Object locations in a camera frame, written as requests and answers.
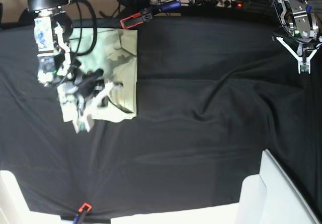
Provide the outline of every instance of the light green cloth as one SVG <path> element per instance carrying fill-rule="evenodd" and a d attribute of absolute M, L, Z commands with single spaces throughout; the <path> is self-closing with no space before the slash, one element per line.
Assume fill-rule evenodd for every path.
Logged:
<path fill-rule="evenodd" d="M 76 51 L 79 29 L 74 29 L 70 46 Z M 79 53 L 85 52 L 93 40 L 93 29 L 83 29 L 83 36 Z M 98 29 L 98 38 L 94 50 L 86 56 L 77 58 L 83 72 L 95 71 L 101 68 L 103 78 L 107 82 L 123 83 L 122 88 L 112 90 L 110 99 L 115 104 L 98 108 L 93 112 L 93 119 L 120 122 L 136 116 L 136 82 L 137 82 L 137 31 L 124 29 Z M 77 116 L 74 97 L 66 97 L 61 88 L 57 88 L 63 119 L 72 121 Z"/>

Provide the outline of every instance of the power strip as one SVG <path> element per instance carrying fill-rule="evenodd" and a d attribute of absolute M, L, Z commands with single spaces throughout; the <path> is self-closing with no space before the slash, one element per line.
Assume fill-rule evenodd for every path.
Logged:
<path fill-rule="evenodd" d="M 174 1 L 174 0 L 151 0 L 150 4 L 151 5 L 160 5 L 162 3 L 167 3 L 170 1 Z M 181 6 L 189 6 L 190 4 L 195 4 L 196 0 L 177 0 L 181 3 Z M 232 4 L 235 4 L 237 7 L 243 7 L 243 5 L 236 0 L 217 0 L 218 4 L 216 5 L 217 7 L 221 7 L 221 8 L 231 8 Z"/>

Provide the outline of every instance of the black tablecloth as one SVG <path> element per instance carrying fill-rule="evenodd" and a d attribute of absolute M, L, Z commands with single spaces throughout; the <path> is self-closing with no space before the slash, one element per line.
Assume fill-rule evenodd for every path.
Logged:
<path fill-rule="evenodd" d="M 0 168 L 29 208 L 94 217 L 238 202 L 269 148 L 322 212 L 321 54 L 312 74 L 273 28 L 161 17 L 138 31 L 138 116 L 75 134 L 37 82 L 33 27 L 0 32 Z"/>

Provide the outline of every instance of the black fabric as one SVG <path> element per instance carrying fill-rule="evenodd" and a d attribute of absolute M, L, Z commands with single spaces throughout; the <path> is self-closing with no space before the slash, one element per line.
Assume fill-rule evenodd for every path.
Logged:
<path fill-rule="evenodd" d="M 269 148 L 322 210 L 321 54 L 312 74 L 256 23 L 160 17 L 138 31 L 138 116 L 75 134 L 37 82 L 33 28 L 0 33 L 0 168 L 33 211 L 92 217 L 238 202 Z"/>

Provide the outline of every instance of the blue object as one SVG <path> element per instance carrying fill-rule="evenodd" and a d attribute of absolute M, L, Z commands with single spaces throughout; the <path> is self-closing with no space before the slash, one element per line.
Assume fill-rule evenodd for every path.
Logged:
<path fill-rule="evenodd" d="M 176 9 L 181 7 L 181 4 L 179 1 L 174 1 L 174 2 L 170 2 L 167 4 L 161 4 L 159 6 L 157 6 L 158 9 L 160 9 L 162 12 L 167 11 L 167 10 L 171 10 L 171 9 Z"/>
<path fill-rule="evenodd" d="M 75 217 L 74 221 L 72 222 L 72 224 L 76 224 L 78 221 L 78 215 Z"/>
<path fill-rule="evenodd" d="M 312 7 L 310 5 L 306 5 L 306 12 L 309 14 L 311 13 Z"/>

